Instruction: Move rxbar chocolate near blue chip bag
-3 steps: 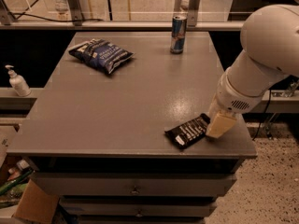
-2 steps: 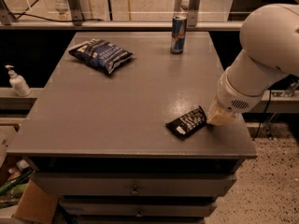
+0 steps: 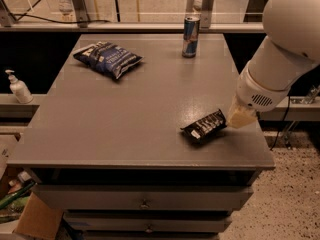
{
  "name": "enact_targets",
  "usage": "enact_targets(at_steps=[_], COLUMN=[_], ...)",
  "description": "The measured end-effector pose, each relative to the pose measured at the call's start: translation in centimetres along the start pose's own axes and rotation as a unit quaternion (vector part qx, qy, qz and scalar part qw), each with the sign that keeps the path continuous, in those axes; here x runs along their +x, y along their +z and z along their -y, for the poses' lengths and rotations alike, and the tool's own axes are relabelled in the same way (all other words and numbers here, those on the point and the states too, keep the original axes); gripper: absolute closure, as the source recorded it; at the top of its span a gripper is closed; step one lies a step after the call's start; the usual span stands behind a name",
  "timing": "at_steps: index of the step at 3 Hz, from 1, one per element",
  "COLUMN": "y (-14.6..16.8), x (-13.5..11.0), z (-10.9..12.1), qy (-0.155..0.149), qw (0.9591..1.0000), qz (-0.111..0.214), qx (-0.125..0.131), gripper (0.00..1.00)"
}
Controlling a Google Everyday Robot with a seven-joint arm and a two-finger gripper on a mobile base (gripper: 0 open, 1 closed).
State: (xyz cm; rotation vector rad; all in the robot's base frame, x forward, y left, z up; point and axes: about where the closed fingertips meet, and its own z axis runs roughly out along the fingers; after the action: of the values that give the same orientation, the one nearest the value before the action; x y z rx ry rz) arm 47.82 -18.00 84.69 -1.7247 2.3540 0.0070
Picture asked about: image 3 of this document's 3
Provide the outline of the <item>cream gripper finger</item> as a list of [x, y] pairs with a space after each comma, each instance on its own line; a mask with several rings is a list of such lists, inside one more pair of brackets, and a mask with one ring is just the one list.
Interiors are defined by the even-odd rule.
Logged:
[[256, 111], [252, 108], [246, 107], [237, 96], [234, 96], [227, 113], [227, 126], [239, 129], [255, 122], [256, 120]]

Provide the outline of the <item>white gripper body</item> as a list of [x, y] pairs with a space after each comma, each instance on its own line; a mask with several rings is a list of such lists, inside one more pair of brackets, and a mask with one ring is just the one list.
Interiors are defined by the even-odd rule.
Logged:
[[273, 110], [288, 94], [291, 86], [290, 70], [250, 69], [247, 64], [237, 80], [236, 97], [240, 104], [258, 112]]

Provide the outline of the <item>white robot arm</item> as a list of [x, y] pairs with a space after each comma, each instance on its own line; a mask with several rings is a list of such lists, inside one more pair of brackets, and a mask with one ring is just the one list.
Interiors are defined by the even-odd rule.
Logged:
[[320, 63], [320, 0], [268, 0], [264, 40], [237, 79], [227, 125], [242, 128], [273, 110]]

